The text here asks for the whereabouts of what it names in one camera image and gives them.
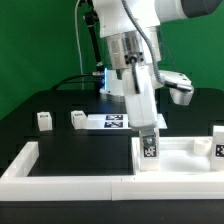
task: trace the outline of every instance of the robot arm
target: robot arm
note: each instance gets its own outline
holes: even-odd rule
[[[124,2],[93,0],[93,6],[100,20],[100,36],[107,40],[113,69],[123,72],[129,123],[140,133],[140,170],[155,170],[159,167],[159,131],[150,75],[157,77],[156,62],[161,59],[156,27],[161,22],[210,14],[222,0],[127,0],[134,16],[132,21]],[[146,38],[136,30],[133,20],[139,24]],[[150,40],[152,50],[146,39]],[[179,89],[184,93],[181,96],[192,94],[192,89],[185,85],[167,81],[164,77],[157,78],[162,84]]]

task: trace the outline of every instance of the white tray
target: white tray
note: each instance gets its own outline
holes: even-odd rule
[[[160,171],[103,177],[27,177],[39,156],[28,142],[0,179],[0,201],[224,199],[224,172],[194,155],[194,139],[160,138]]]

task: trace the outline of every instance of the sticker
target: sticker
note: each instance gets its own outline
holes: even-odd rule
[[[144,157],[156,157],[156,146],[144,148]]]
[[[118,114],[110,114],[110,115],[107,115],[106,116],[106,120],[107,121],[111,121],[111,120],[115,120],[115,121],[117,121],[117,120],[123,120],[123,115],[118,115]]]
[[[216,145],[216,157],[224,157],[224,145]]]
[[[123,128],[123,122],[105,122],[104,128]]]

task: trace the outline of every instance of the black tabletop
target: black tabletop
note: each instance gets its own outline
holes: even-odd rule
[[[168,125],[161,136],[210,136],[214,125],[224,125],[220,90],[197,89],[188,107],[174,105],[167,89],[156,99]],[[138,133],[75,130],[73,110],[126,113],[123,103],[99,99],[94,91],[38,92],[0,121],[0,174],[33,140],[40,156],[29,176],[133,174],[131,138]],[[41,111],[51,113],[53,131],[39,132]],[[223,211],[223,200],[0,202],[0,223],[222,223]]]

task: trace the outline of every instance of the green backdrop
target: green backdrop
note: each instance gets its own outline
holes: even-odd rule
[[[37,91],[80,74],[74,32],[76,0],[0,0],[0,119]],[[95,69],[79,10],[84,72]],[[195,87],[224,89],[224,3],[211,16],[163,24],[178,71]],[[106,62],[105,43],[101,51]],[[172,70],[170,59],[161,69]]]

